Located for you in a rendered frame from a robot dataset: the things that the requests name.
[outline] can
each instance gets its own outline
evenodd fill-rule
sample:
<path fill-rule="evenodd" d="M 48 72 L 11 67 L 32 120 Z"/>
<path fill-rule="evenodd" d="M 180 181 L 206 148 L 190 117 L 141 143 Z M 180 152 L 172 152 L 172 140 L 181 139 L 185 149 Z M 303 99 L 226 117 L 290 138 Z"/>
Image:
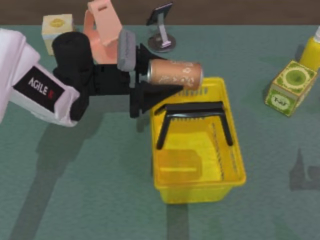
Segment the can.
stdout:
<path fill-rule="evenodd" d="M 181 85 L 196 90 L 204 79 L 203 68 L 198 62 L 152 59 L 149 61 L 147 81 L 155 85 Z"/>

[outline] yellow basket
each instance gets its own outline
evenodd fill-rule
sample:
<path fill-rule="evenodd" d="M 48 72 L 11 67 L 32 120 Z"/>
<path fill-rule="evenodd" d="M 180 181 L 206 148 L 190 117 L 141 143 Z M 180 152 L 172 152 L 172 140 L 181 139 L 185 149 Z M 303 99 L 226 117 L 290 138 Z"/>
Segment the yellow basket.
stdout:
<path fill-rule="evenodd" d="M 190 106 L 197 110 L 190 111 Z M 222 78 L 205 78 L 201 89 L 165 99 L 151 109 L 150 117 L 154 186 L 165 203 L 220 201 L 246 182 Z"/>

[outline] table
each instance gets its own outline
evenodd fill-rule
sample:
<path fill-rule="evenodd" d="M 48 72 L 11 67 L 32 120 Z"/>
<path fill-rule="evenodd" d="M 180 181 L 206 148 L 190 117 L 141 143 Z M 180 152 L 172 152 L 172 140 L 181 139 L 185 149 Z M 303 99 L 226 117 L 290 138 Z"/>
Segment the table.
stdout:
<path fill-rule="evenodd" d="M 40 26 L 2 27 L 25 34 L 48 70 L 56 66 Z M 145 45 L 153 31 L 126 28 Z M 165 57 L 199 61 L 206 77 L 222 77 L 227 86 L 247 183 L 221 202 L 161 201 L 151 173 L 149 118 L 130 119 L 127 96 L 93 97 L 74 128 L 10 103 L 0 125 L 0 239 L 319 239 L 318 168 L 307 173 L 320 165 L 319 82 L 290 118 L 263 101 L 271 80 L 316 29 L 167 27 L 177 46 Z"/>

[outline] pink phone holder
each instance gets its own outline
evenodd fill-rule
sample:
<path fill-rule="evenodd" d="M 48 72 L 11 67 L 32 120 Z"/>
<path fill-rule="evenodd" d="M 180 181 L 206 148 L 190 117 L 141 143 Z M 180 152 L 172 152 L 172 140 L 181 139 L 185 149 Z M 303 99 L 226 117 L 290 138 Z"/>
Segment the pink phone holder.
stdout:
<path fill-rule="evenodd" d="M 122 24 L 111 0 L 94 0 L 85 11 L 83 33 L 90 40 L 94 60 L 98 64 L 116 64 L 118 37 Z"/>

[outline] bottle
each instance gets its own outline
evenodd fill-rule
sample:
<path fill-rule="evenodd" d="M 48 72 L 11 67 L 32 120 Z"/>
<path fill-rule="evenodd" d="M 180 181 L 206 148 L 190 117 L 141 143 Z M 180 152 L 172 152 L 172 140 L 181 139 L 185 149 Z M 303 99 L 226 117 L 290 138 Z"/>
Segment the bottle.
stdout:
<path fill-rule="evenodd" d="M 309 38 L 299 63 L 318 72 L 320 67 L 320 26 L 315 35 Z"/>

